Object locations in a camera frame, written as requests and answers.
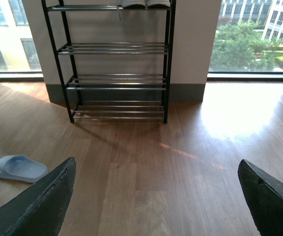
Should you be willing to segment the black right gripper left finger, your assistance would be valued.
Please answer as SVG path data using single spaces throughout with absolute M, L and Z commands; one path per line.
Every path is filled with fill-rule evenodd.
M 70 157 L 0 207 L 0 236 L 56 236 L 73 194 L 76 162 Z

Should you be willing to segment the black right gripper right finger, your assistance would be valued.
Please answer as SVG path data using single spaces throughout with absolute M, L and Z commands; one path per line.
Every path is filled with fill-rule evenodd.
M 283 183 L 246 159 L 238 178 L 260 235 L 283 236 Z

